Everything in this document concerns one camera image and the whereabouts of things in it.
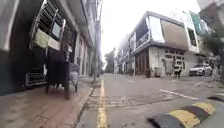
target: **asphalt road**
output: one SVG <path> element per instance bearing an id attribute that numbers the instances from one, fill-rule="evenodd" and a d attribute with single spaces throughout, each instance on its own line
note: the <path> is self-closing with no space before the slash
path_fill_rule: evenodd
<path id="1" fill-rule="evenodd" d="M 218 90 L 211 80 L 210 77 L 183 77 L 177 80 L 105 74 L 103 91 L 102 86 L 94 90 L 76 128 L 99 128 L 102 122 L 106 123 L 107 128 L 153 127 L 147 121 L 148 117 L 206 100 Z M 102 106 L 105 111 L 99 113 Z M 210 120 L 202 124 L 203 128 L 216 121 L 213 118 Z"/>

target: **white car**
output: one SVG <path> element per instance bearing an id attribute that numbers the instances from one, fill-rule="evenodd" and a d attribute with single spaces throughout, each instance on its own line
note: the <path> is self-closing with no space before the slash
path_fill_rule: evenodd
<path id="1" fill-rule="evenodd" d="M 212 67 L 209 64 L 197 64 L 189 71 L 189 76 L 212 75 Z"/>

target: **railing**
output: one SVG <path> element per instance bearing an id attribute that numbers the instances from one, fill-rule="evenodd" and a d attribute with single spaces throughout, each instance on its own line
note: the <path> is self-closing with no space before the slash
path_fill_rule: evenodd
<path id="1" fill-rule="evenodd" d="M 150 31 L 148 31 L 145 35 L 143 35 L 137 42 L 136 42 L 136 48 L 144 44 L 145 42 L 150 40 Z"/>

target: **sky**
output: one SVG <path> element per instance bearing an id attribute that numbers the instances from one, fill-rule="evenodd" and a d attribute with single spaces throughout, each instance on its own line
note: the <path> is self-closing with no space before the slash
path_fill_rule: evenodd
<path id="1" fill-rule="evenodd" d="M 103 0 L 101 52 L 104 55 L 119 48 L 146 11 L 169 15 L 174 9 L 199 12 L 196 0 Z"/>

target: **sidewalk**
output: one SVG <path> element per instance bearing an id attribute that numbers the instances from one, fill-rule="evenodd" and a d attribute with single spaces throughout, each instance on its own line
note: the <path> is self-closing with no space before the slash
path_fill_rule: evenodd
<path id="1" fill-rule="evenodd" d="M 0 97 L 0 128 L 73 128 L 92 91 L 80 80 L 78 93 L 65 100 L 63 88 L 45 88 Z"/>

